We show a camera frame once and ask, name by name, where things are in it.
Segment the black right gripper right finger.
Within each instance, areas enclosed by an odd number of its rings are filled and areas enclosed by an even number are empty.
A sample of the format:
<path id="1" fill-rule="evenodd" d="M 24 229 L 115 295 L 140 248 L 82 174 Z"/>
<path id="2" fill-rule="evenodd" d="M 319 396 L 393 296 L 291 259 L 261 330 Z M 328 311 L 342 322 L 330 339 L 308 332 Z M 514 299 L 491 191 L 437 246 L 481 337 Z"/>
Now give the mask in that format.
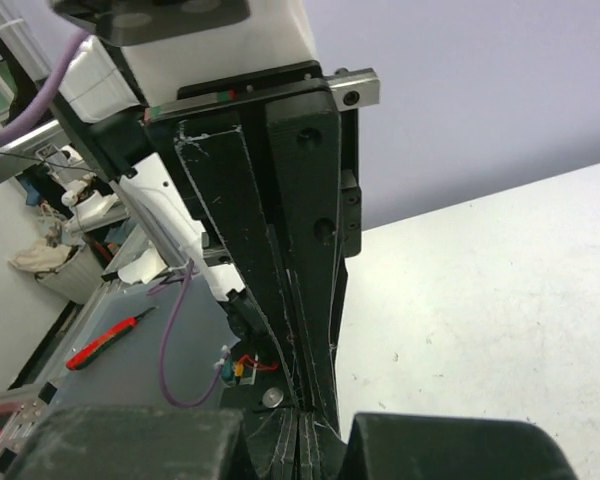
<path id="1" fill-rule="evenodd" d="M 521 422 L 362 413 L 341 479 L 573 479 L 557 443 Z"/>

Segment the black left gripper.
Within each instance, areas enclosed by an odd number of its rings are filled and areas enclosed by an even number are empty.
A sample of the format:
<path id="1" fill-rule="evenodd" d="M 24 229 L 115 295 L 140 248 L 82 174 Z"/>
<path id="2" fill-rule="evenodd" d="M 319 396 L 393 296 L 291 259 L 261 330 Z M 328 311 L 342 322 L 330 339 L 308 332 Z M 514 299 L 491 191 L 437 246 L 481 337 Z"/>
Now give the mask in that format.
<path id="1" fill-rule="evenodd" d="M 330 346 L 339 226 L 343 255 L 358 255 L 359 111 L 379 101 L 373 69 L 326 76 L 308 61 L 182 87 L 142 119 L 180 197 L 156 217 L 190 258 L 230 256 L 272 344 L 263 358 L 277 357 L 301 407 L 304 387 L 267 225 L 280 224 L 283 213 L 307 402 L 332 429 L 339 427 Z"/>

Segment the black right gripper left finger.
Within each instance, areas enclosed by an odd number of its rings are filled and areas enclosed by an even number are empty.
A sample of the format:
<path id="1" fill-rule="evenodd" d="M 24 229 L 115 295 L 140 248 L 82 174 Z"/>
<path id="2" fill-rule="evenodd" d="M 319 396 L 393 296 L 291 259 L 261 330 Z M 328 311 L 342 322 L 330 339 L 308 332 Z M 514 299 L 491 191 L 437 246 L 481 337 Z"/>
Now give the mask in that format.
<path id="1" fill-rule="evenodd" d="M 34 429 L 8 479 L 243 479 L 237 411 L 75 407 Z"/>

